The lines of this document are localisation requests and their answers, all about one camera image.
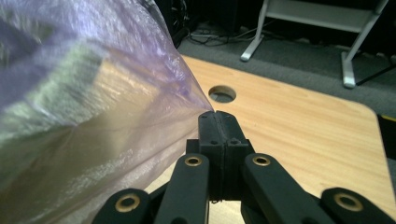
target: gray carpet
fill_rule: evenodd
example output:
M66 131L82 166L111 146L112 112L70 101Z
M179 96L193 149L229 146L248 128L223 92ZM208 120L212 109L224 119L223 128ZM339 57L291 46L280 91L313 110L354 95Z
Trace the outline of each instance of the gray carpet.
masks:
M396 69L349 90L342 83L340 54L343 49L340 47L270 39L262 42L253 57L244 63L239 58L248 44L245 41L208 47L184 39L178 50L193 58L358 102L369 106L376 114L396 118ZM361 54L355 57L353 65L359 81L390 66L390 62L383 56ZM388 162L395 187L396 161Z

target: white metal frame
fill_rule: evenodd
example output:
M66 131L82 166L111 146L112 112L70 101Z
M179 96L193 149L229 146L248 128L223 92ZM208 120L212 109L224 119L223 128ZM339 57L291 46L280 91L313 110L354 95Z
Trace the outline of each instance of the white metal frame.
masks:
M264 0L255 38L242 54L241 60L247 62L262 42L262 26L265 17L359 33L350 51L341 54L344 86L352 89L356 86L352 59L375 25L387 2L388 0L381 0L375 10L361 10L302 1Z

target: plastic wrap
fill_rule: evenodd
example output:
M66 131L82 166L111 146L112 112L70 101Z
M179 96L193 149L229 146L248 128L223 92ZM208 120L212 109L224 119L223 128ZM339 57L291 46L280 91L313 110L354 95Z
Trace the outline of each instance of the plastic wrap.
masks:
M210 109L152 1L0 0L0 223L90 222Z

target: wooden tabletop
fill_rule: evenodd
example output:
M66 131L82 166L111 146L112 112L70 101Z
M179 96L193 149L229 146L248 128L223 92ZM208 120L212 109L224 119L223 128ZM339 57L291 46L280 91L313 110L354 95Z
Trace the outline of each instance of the wooden tabletop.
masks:
M275 157L307 192L341 187L396 219L396 205L375 113L365 105L184 57L202 90L236 92L215 110L233 114L256 152ZM169 179L172 167L148 191ZM209 223L244 223L239 203L210 206Z

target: screw hole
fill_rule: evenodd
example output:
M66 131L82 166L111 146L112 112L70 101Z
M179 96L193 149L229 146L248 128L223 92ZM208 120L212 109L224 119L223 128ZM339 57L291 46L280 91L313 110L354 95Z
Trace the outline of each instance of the screw hole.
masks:
M119 198L116 202L116 210L121 213L127 213L134 209L140 204L140 198L133 194L125 194Z
M352 195L337 193L334 195L334 200L339 206L345 208L346 210L352 212L359 212L363 210L363 204L361 204L361 201Z
M253 162L256 165L260 165L260 166L267 166L271 163L271 161L268 160L267 158L265 158L264 156L258 156L258 157L253 158Z
M199 157L188 157L186 160L184 160L184 162L188 166L199 166L202 163L202 159Z

